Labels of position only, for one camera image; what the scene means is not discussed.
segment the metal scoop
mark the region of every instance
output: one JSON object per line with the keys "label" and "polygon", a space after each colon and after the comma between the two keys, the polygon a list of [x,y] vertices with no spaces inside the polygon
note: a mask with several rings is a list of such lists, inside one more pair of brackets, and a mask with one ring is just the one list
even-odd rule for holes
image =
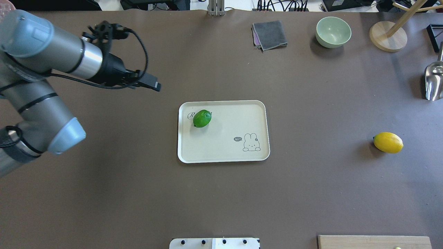
{"label": "metal scoop", "polygon": [[429,64],[424,73],[426,99],[434,101],[443,98],[443,42],[440,44],[438,61]]}

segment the rabbit illustration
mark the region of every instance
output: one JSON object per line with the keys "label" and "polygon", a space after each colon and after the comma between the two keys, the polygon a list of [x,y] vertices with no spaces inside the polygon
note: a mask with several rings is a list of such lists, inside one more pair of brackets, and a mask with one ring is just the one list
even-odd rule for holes
{"label": "rabbit illustration", "polygon": [[255,133],[247,133],[245,134],[245,143],[243,144],[243,151],[259,151],[260,143],[257,139],[257,134]]}

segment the gray cloth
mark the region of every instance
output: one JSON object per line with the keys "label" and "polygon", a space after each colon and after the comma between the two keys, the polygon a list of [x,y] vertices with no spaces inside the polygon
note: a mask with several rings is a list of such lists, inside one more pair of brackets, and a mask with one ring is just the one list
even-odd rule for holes
{"label": "gray cloth", "polygon": [[288,44],[280,21],[253,23],[252,27],[263,51]]}

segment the green bowl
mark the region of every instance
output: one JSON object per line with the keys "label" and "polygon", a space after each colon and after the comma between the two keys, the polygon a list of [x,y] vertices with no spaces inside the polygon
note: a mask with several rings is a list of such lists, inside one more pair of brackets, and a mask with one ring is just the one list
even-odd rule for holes
{"label": "green bowl", "polygon": [[336,48],[349,41],[351,28],[342,19],[328,16],[317,23],[315,37],[323,47]]}

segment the lemon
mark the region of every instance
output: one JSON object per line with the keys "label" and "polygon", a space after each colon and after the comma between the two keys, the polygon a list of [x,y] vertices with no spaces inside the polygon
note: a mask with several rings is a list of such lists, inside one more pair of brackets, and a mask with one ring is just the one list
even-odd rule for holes
{"label": "lemon", "polygon": [[403,148],[403,141],[394,133],[381,132],[374,138],[374,145],[379,150],[387,153],[397,153]]}
{"label": "lemon", "polygon": [[209,124],[212,114],[208,110],[201,110],[194,115],[193,123],[195,127],[201,128]]}

